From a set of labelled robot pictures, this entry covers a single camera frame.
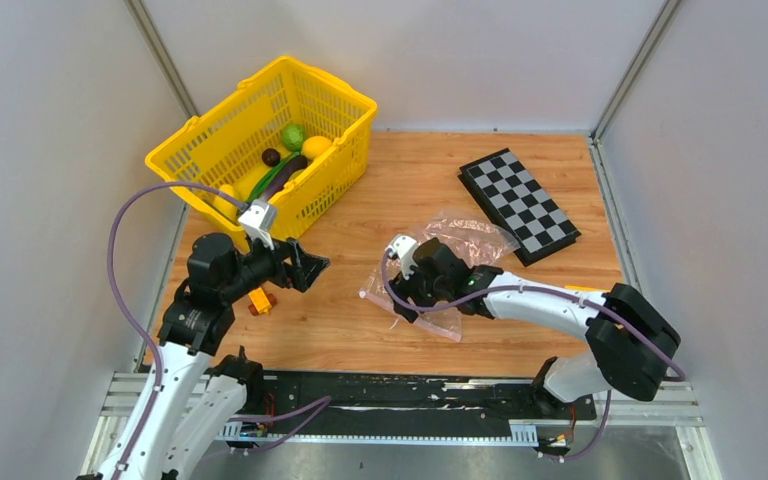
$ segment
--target wooden tabletop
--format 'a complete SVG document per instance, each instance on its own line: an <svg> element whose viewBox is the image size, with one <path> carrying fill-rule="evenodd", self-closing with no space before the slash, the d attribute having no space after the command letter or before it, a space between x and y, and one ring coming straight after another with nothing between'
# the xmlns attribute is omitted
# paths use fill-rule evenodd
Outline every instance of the wooden tabletop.
<svg viewBox="0 0 768 480"><path fill-rule="evenodd" d="M404 321L391 329L392 314L358 297L396 233L425 225L447 206L483 218L456 177L458 167L505 147L582 235L528 268L513 255L502 259L502 268L560 286L609 289L620 281L584 137L375 132L367 172L300 239L306 251L329 257L331 267L305 294L266 285L278 298L270 315L253 317L248 298L240 300L217 359L244 345L265 368L533 376L546 358L582 351L584 344L571 337L513 320L463 317L460 343ZM210 231L198 213L190 215L163 309L186 276L193 241Z"/></svg>

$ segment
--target clear plastic bag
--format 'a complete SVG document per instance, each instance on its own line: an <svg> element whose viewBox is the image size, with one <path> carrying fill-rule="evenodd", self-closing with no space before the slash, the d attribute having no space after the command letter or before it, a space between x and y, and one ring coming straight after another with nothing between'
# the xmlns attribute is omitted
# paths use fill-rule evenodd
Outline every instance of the clear plastic bag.
<svg viewBox="0 0 768 480"><path fill-rule="evenodd" d="M517 249L516 241L508 232L486 219L454 209L440 211L425 227L398 233L409 235L420 243L437 237L470 267L494 265L500 258ZM384 254L385 248L386 245L382 245L381 255ZM379 262L376 262L375 269L358 291L358 295L395 315L393 301L384 289L381 268L378 265ZM398 262L388 260L387 278L392 279L398 272ZM396 321L398 319L404 320L401 316L396 316ZM414 325L456 342L461 341L461 313L456 308L420 314Z"/></svg>

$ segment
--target yellow plastic crate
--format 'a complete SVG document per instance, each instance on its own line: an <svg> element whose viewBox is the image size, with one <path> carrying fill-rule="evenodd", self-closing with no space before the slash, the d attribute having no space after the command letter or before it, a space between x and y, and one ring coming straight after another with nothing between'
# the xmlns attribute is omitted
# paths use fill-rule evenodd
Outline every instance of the yellow plastic crate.
<svg viewBox="0 0 768 480"><path fill-rule="evenodd" d="M214 188L242 185L251 190L269 171L261 153L281 144L291 123L307 136L333 145L311 160L269 203L278 208L272 235L298 238L366 171L369 134L378 107L346 82L288 56L243 80L237 90L201 117L193 117L146 157L165 181L199 182ZM245 248L245 233L213 208L213 195L184 187L175 193L217 229Z"/></svg>

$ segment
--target white wall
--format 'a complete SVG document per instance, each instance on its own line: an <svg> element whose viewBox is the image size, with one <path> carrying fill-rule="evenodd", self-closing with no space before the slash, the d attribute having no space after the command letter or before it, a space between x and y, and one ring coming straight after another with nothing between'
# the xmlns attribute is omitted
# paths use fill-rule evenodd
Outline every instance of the white wall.
<svg viewBox="0 0 768 480"><path fill-rule="evenodd" d="M79 473L139 344L107 287L109 225L183 120L123 2L0 2L0 479ZM157 193L123 224L143 317L180 211Z"/></svg>
<svg viewBox="0 0 768 480"><path fill-rule="evenodd" d="M768 2L684 3L606 162L724 478L768 478Z"/></svg>
<svg viewBox="0 0 768 480"><path fill-rule="evenodd" d="M281 54L378 102L376 128L595 126L663 0L145 0L204 112Z"/></svg>

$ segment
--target eggplant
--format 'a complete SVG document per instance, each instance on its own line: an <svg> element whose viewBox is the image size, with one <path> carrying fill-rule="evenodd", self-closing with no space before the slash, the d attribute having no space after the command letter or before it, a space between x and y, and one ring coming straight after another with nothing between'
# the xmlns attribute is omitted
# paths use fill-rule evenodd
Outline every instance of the eggplant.
<svg viewBox="0 0 768 480"><path fill-rule="evenodd" d="M290 177L301 170L307 168L308 160L304 155L296 155L295 157L287 160L287 162L281 167L278 173L272 177L269 184L263 190L263 193L257 197L264 202L269 201L273 195L284 189L284 184L290 181Z"/></svg>

